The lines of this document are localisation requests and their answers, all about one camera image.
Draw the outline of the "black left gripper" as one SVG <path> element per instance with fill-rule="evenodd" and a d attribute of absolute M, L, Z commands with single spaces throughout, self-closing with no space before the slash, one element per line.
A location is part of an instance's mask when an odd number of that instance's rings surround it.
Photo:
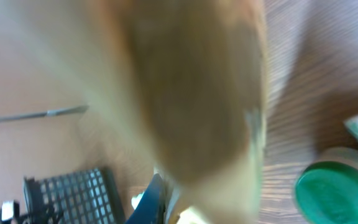
<path fill-rule="evenodd" d="M 20 215 L 20 203 L 16 200 L 5 201 L 0 208 L 0 224 L 29 224 L 28 215 Z"/>

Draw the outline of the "green lid jar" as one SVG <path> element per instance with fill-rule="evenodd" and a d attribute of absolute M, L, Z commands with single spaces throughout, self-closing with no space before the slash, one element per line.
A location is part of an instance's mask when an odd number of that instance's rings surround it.
<path fill-rule="evenodd" d="M 324 151 L 295 182 L 294 200 L 309 223 L 358 223 L 358 150 Z"/>

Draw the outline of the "brown cookie bag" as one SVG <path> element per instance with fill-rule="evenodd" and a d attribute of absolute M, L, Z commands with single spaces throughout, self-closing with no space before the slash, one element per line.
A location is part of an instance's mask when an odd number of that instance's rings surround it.
<path fill-rule="evenodd" d="M 263 1 L 13 1 L 39 58 L 211 223 L 255 223 L 267 133 Z"/>

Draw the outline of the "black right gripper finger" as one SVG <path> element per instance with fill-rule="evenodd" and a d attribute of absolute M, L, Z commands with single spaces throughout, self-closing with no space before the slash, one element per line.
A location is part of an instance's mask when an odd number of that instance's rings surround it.
<path fill-rule="evenodd" d="M 125 224 L 164 224 L 165 196 L 163 179 L 155 174 Z"/>

